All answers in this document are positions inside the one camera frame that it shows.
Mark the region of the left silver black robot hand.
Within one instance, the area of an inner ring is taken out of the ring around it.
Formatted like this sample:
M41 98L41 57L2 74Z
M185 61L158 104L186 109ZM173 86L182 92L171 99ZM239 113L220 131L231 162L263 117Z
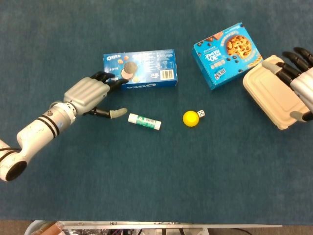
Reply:
M99 71L90 77L85 77L73 85L64 94L64 103L70 103L77 115L93 115L105 118L118 118L127 113L126 108L118 110L101 110L97 105L121 85L128 83L127 79L114 80L112 73Z

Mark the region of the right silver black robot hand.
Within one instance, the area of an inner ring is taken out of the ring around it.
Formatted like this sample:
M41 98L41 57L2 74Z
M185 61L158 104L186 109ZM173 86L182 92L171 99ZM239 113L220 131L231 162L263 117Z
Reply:
M306 113L292 111L290 116L297 121L308 122L313 119L313 54L303 47L294 47L294 52L284 51L296 67L285 62L262 62L262 67L269 70L289 87L309 109Z

